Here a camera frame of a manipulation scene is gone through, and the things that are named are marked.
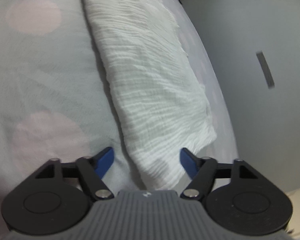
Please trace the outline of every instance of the gray gripper base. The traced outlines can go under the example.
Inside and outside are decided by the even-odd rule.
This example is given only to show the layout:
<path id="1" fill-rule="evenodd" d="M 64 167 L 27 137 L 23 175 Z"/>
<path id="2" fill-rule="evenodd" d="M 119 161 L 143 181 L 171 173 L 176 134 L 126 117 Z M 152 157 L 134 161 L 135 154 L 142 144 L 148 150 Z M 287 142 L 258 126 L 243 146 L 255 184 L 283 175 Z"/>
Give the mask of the gray gripper base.
<path id="1" fill-rule="evenodd" d="M 72 228 L 50 236 L 10 232 L 4 240 L 292 240 L 283 230 L 267 236 L 242 236 L 215 223 L 198 201 L 169 191 L 121 191 L 97 201 Z"/>

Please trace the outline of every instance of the polka dot fabric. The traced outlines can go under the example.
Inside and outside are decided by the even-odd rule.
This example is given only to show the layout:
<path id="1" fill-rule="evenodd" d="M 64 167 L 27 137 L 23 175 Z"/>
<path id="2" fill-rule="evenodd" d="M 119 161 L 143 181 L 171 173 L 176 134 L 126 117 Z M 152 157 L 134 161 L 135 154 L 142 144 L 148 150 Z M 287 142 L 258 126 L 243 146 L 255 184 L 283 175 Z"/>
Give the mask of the polka dot fabric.
<path id="1" fill-rule="evenodd" d="M 190 65 L 205 86 L 217 139 L 199 153 L 236 158 L 220 87 L 196 30 L 178 0 L 162 0 L 179 25 Z M 72 161 L 114 147 L 104 177 L 113 192 L 143 187 L 125 152 L 105 71 L 81 0 L 0 0 L 0 204 L 51 157 Z M 183 177 L 178 192 L 188 183 Z M 8 232 L 0 215 L 0 239 Z"/>

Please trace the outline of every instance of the black circular mount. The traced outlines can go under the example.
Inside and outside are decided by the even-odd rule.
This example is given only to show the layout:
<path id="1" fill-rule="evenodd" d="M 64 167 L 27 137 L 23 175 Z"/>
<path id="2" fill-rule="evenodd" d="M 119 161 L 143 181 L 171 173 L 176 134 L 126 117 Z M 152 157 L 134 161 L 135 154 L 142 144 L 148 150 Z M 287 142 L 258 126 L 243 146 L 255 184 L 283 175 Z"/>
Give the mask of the black circular mount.
<path id="1" fill-rule="evenodd" d="M 87 196 L 62 181 L 34 179 L 4 199 L 1 213 L 10 229 L 49 235 L 77 224 L 90 207 Z"/>
<path id="2" fill-rule="evenodd" d="M 271 183 L 229 184 L 212 191 L 205 202 L 210 217 L 242 235 L 261 236 L 285 228 L 292 214 L 289 198 Z"/>

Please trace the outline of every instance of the pink polka dot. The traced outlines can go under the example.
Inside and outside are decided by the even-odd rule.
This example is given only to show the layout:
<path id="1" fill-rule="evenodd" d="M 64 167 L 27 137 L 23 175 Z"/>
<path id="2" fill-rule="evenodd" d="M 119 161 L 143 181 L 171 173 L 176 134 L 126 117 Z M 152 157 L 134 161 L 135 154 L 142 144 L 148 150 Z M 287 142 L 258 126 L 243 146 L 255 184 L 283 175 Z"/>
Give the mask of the pink polka dot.
<path id="1" fill-rule="evenodd" d="M 89 140 L 79 125 L 60 113 L 31 114 L 15 128 L 12 158 L 24 177 L 50 158 L 72 162 L 90 155 Z"/>
<path id="2" fill-rule="evenodd" d="M 48 0 L 22 0 L 10 7 L 6 21 L 19 32 L 44 35 L 60 26 L 61 11 Z"/>

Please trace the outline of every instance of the folded cloth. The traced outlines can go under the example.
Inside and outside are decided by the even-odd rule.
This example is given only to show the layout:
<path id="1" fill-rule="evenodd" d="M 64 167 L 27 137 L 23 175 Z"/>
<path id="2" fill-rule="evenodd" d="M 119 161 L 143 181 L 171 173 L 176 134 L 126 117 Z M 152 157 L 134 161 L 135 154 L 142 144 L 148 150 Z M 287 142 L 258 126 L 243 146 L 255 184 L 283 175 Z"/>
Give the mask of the folded cloth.
<path id="1" fill-rule="evenodd" d="M 179 152 L 215 140 L 210 105 L 161 0 L 85 0 L 128 154 L 149 189 L 174 187 Z"/>

